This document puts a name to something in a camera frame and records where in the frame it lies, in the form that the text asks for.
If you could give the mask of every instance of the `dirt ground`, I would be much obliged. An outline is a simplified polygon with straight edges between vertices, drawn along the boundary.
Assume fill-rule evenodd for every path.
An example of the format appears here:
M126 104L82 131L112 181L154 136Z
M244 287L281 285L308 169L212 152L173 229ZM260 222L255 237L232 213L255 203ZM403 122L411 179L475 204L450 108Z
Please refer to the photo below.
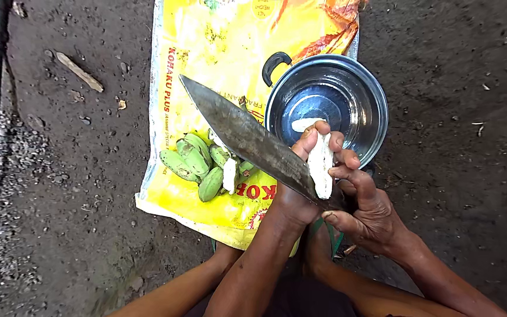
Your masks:
M27 18L10 16L4 74L0 315L102 316L212 253L207 237L134 206L150 148L153 3L24 4ZM45 50L71 56L105 91ZM371 0L359 60L390 108L378 186L447 265L507 310L507 1ZM356 249L337 261L418 292L386 258Z

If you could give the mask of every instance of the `hand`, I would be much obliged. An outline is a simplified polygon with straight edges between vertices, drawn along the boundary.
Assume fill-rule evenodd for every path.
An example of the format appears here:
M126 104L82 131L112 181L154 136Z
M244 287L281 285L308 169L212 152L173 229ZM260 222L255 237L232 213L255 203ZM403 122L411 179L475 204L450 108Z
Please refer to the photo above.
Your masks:
M336 158L348 162L353 160L352 152L343 150ZM391 258L400 256L414 234L402 223L386 192L375 187L369 174L346 164L331 168L328 173L342 179L338 187L356 198L359 209L353 215L338 210L323 212L322 218L348 234L357 245Z
M338 131L330 132L330 127L326 121L317 121L312 126L307 127L300 139L292 146L292 151L306 161L308 159L308 154L316 145L317 133L323 135L331 133L329 148L337 152L337 154L342 152L344 135ZM357 169L360 164L357 155L353 151L348 152L351 159L348 160L346 164L350 168ZM336 159L345 162L343 157L339 158L336 156ZM271 205L280 207L282 213L290 221L298 223L301 226L308 225L321 212L318 206L280 182L277 183L277 193Z

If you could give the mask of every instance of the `stainless steel pot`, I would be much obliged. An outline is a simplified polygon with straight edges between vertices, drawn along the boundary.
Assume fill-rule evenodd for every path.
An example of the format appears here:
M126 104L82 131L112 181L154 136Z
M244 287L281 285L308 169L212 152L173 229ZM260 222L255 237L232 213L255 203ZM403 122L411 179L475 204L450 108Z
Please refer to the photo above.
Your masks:
M332 131L345 136L344 148L359 155L361 167L377 154L388 126L386 97L377 79L359 62L337 54L321 54L289 68L273 86L271 72L291 58L278 52L266 61L262 78L273 87L265 110L264 126L292 146L300 133L291 123L323 118Z

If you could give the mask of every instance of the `pot handle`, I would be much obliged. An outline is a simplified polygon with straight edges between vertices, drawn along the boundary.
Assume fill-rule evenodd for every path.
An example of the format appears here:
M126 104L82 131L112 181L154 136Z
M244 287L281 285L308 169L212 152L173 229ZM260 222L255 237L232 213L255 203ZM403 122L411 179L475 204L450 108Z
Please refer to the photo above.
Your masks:
M280 64L286 63L291 65L292 59L285 52L277 52L271 55L265 64L263 64L263 69L261 70L261 77L263 78L264 83L267 87L273 87L273 82L271 82L271 73L273 70Z

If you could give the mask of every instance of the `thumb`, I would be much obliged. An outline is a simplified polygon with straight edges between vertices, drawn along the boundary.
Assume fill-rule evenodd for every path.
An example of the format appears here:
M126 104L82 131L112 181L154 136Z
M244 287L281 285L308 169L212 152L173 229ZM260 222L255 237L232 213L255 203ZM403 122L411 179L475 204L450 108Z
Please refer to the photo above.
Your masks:
M355 234L361 223L352 215L339 210L332 210L322 213L322 218L331 224L336 230L344 234Z

